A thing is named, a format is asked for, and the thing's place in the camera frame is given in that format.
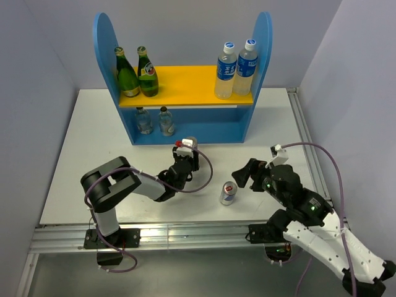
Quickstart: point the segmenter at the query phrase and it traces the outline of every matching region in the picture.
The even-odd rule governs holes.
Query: white table
[[[225,181],[250,158],[269,160],[270,147],[301,141],[287,92],[263,88],[260,92],[246,141],[243,144],[201,145],[214,167],[212,182],[195,194],[176,194],[162,203],[130,194],[117,207],[120,223],[235,222],[267,220],[280,208],[266,193],[248,187],[238,189],[233,204],[219,203]],[[80,178],[88,171],[118,156],[134,167],[158,174],[173,164],[172,145],[131,145],[107,90],[81,90],[59,156],[40,224],[86,224],[90,219],[83,202]],[[302,184],[313,189],[302,147],[288,149],[289,164]],[[200,158],[200,170],[186,189],[195,189],[209,176],[209,166]]]

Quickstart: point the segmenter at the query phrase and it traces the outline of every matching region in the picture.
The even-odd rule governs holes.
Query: blue shelf
[[[157,123],[159,110],[149,110],[155,129],[151,134],[143,135],[137,130],[135,109],[119,106],[121,92],[115,76],[114,54],[118,41],[109,17],[104,13],[97,14],[93,22],[93,45],[97,62],[131,143],[173,144],[176,140],[188,136],[196,137],[200,144],[244,142],[271,57],[272,21],[268,12],[259,14],[252,37],[256,40],[256,50],[259,55],[251,88],[252,105],[240,105],[236,108],[170,109],[176,126],[175,134],[170,137],[163,136],[159,130]]]
[[[236,108],[183,108],[172,110],[175,132],[172,136],[162,135],[158,126],[160,110],[148,110],[151,114],[154,130],[149,135],[137,130],[134,108],[122,108],[121,112],[132,134],[134,144],[174,144],[177,140],[194,136],[200,144],[229,144],[243,142],[242,117]]]

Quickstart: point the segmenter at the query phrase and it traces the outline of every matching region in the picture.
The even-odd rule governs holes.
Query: yellow shelf board
[[[120,107],[253,104],[251,92],[232,94],[228,99],[215,96],[216,66],[155,66],[155,70],[160,82],[158,95],[146,97],[140,92],[129,98],[121,93]]]

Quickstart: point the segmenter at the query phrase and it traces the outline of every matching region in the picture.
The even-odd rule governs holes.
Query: water bottle
[[[136,124],[140,133],[142,134],[150,134],[153,132],[153,122],[151,121],[151,116],[149,112],[143,107],[136,108]]]
[[[224,44],[223,52],[217,59],[217,78],[215,94],[220,99],[227,99],[233,92],[233,78],[236,68],[235,45],[232,42]]]
[[[254,39],[246,40],[245,48],[241,50],[238,56],[233,92],[240,96],[245,96],[250,92],[257,64],[255,45],[256,41]]]
[[[172,136],[174,133],[174,124],[172,114],[168,111],[165,106],[161,107],[161,112],[158,115],[160,129],[163,135]]]

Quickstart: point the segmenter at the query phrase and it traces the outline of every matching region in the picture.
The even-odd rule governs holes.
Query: green bottle
[[[137,77],[139,78],[140,89],[147,97],[153,97],[158,94],[158,76],[153,64],[147,56],[144,46],[137,48],[139,55],[139,66],[137,68]]]
[[[117,80],[118,85],[127,97],[135,97],[139,94],[139,80],[136,77],[135,70],[125,58],[123,48],[114,49],[117,57]]]

